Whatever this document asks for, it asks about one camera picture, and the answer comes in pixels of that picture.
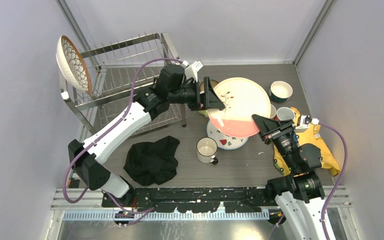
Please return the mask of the pink and cream plate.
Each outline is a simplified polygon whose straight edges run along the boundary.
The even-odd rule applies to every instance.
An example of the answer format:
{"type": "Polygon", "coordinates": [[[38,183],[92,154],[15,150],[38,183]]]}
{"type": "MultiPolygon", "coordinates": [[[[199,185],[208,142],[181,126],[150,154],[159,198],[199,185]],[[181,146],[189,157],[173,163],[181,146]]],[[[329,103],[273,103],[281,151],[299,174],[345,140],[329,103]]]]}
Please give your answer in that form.
{"type": "Polygon", "coordinates": [[[214,91],[225,108],[209,109],[211,123],[223,134],[247,138],[260,130],[252,115],[268,118],[271,102],[267,92],[258,83],[243,77],[231,77],[219,82],[214,91]]]}

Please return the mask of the flower pattern brown-rim plate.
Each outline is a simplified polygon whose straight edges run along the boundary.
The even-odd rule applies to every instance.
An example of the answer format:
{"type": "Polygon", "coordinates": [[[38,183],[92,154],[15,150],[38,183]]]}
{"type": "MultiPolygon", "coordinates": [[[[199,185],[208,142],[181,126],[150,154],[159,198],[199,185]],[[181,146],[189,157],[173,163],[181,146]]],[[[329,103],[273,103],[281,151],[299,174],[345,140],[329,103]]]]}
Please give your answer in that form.
{"type": "Polygon", "coordinates": [[[62,76],[74,88],[92,93],[92,83],[87,65],[73,42],[61,35],[56,46],[56,61],[62,76]]]}

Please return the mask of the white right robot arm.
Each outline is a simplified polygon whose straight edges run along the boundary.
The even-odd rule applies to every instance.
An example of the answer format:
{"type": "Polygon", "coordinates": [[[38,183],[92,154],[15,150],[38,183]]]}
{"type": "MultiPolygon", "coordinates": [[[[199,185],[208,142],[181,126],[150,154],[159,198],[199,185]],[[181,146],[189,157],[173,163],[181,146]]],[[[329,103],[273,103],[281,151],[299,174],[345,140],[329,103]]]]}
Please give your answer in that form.
{"type": "Polygon", "coordinates": [[[300,144],[292,120],[277,121],[257,114],[252,119],[265,144],[274,144],[290,173],[267,181],[265,198],[278,205],[297,240],[333,240],[323,185],[315,170],[322,166],[321,150],[300,144]]]}

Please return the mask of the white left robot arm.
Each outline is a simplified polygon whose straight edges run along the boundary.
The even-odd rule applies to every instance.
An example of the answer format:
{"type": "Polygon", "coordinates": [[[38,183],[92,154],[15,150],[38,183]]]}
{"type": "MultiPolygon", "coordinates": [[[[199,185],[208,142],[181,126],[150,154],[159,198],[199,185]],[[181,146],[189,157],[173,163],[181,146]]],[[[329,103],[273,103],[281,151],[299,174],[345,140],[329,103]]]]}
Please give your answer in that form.
{"type": "Polygon", "coordinates": [[[89,190],[103,190],[121,207],[128,207],[134,199],[132,186],[103,164],[128,137],[167,111],[171,104],[186,104],[191,111],[225,109],[209,77],[204,78],[204,90],[200,90],[197,72],[201,67],[199,61],[163,67],[153,85],[133,94],[125,110],[107,126],[83,142],[74,139],[69,143],[66,172],[73,170],[89,190]]]}

